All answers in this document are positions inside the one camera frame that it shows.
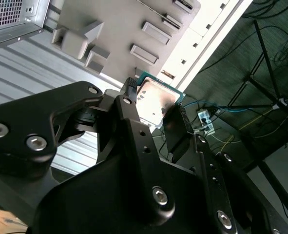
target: wooden floor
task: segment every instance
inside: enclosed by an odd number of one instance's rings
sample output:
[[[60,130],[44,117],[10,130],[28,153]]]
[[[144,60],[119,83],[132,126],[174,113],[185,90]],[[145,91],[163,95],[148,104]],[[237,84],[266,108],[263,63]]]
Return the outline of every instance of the wooden floor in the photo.
[[[0,210],[0,234],[13,232],[25,233],[27,226],[12,213]]]

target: ventilation grille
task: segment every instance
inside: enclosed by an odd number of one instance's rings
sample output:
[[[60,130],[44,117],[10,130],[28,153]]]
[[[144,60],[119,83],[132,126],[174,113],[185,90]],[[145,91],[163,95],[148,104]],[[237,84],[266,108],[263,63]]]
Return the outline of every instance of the ventilation grille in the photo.
[[[19,22],[23,0],[0,0],[0,26]]]

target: corrugated metal surface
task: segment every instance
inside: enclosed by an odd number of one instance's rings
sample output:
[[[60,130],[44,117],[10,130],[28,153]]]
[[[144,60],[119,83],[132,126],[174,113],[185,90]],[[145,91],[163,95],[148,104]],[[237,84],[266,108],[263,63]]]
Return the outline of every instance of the corrugated metal surface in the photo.
[[[0,104],[80,80],[102,91],[121,88],[110,78],[88,73],[80,62],[54,48],[51,38],[51,33],[45,31],[0,49]],[[77,174],[93,166],[96,157],[96,134],[86,133],[60,146],[52,166]]]

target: power strip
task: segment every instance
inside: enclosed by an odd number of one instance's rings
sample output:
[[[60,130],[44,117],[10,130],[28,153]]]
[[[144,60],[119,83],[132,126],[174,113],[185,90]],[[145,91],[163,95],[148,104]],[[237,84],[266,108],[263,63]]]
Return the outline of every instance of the power strip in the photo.
[[[210,114],[208,110],[203,110],[203,111],[198,112],[198,116],[199,116],[202,127],[206,126],[204,130],[205,135],[208,136],[208,135],[214,134],[215,129],[210,119]]]

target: blue cable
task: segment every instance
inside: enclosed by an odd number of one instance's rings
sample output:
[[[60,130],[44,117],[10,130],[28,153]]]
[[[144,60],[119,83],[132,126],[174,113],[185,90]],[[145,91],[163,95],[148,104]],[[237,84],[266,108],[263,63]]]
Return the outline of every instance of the blue cable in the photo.
[[[232,111],[232,110],[220,108],[220,107],[218,107],[217,105],[215,105],[214,103],[211,103],[211,102],[208,102],[208,101],[194,101],[194,102],[191,102],[191,103],[185,105],[184,108],[189,107],[189,106],[192,106],[192,105],[195,105],[195,104],[198,104],[198,103],[206,103],[206,104],[209,104],[209,105],[211,105],[211,106],[215,106],[215,107],[218,108],[218,109],[221,109],[221,110],[224,110],[224,111],[227,111],[227,112],[231,112],[231,113],[239,113],[239,112],[244,112],[244,111],[247,111],[247,110],[248,110],[248,109],[244,109],[244,110]]]

